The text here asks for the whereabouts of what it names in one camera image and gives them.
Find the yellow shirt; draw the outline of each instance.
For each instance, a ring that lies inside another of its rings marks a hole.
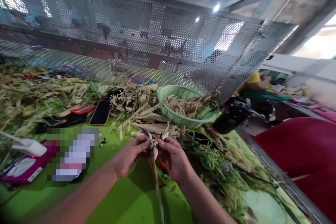
[[[237,94],[239,94],[239,92],[246,86],[246,84],[249,83],[256,83],[261,81],[260,76],[259,76],[259,72],[256,71],[252,74],[252,76],[240,87],[238,88],[238,90],[232,95],[232,97],[236,97]]]

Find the hand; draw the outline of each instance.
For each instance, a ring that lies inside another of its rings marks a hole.
[[[264,80],[270,82],[272,80],[272,77],[271,76],[266,76]]]
[[[187,155],[175,139],[167,137],[164,141],[158,140],[158,142],[160,159],[176,183],[180,184],[194,173]]]
[[[111,160],[110,163],[118,179],[127,175],[134,162],[144,154],[151,145],[147,136],[141,135],[130,140]]]

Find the green tabletop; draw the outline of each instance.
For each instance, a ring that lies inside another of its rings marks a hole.
[[[92,175],[102,164],[113,157],[128,139],[132,138],[130,136],[132,130],[137,131],[131,128],[130,132],[127,132],[125,128],[123,140],[120,141],[119,132],[112,131],[107,134],[111,123],[110,121],[105,126],[90,126],[89,124],[73,126],[73,128],[99,128],[103,137],[106,138],[104,147],[96,148],[94,161],[90,164],[85,177]],[[237,133],[232,131],[229,136],[232,138],[232,144],[236,145]],[[42,140],[46,137],[45,133],[39,135],[38,139]],[[239,145],[244,152],[253,155],[243,141],[240,140]],[[12,192],[7,192],[4,185],[0,185],[2,196],[0,204],[10,222],[34,222],[79,185],[79,183],[70,183],[65,187],[49,187],[47,186],[47,175],[50,171],[51,165],[47,165],[31,184],[19,187]],[[163,178],[159,168],[158,176],[167,224],[195,223],[190,207],[176,183],[171,181],[165,185],[167,181]],[[279,191],[287,198],[298,219],[302,223],[309,223],[286,193],[281,188]],[[249,191],[245,195],[245,200],[254,210],[260,224],[294,223],[267,193]],[[155,185],[147,160],[139,159],[136,162],[129,174],[114,185],[86,223],[161,223]]]

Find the green basket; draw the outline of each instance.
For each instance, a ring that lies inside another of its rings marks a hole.
[[[176,95],[178,99],[187,100],[188,98],[202,96],[201,93],[198,93],[195,90],[192,90],[187,87],[183,86],[177,86],[177,85],[168,85],[164,87],[160,87],[157,91],[157,96],[159,98],[159,102],[162,102],[164,98],[170,95]],[[174,122],[179,127],[182,127],[183,125],[187,129],[194,129],[200,127],[204,123],[208,123],[216,117],[215,112],[209,113],[210,108],[205,109],[201,114],[200,117],[202,119],[190,119],[188,117],[185,117],[183,115],[180,115],[170,108],[168,108],[166,105],[163,105],[161,107],[161,113],[164,117],[168,118],[170,121]]]

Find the metal mesh panel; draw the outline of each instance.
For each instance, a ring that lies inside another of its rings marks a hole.
[[[140,76],[201,92],[223,84],[223,100],[294,29],[171,0],[14,1],[21,12],[0,5],[0,50],[13,62],[24,57],[84,78]]]

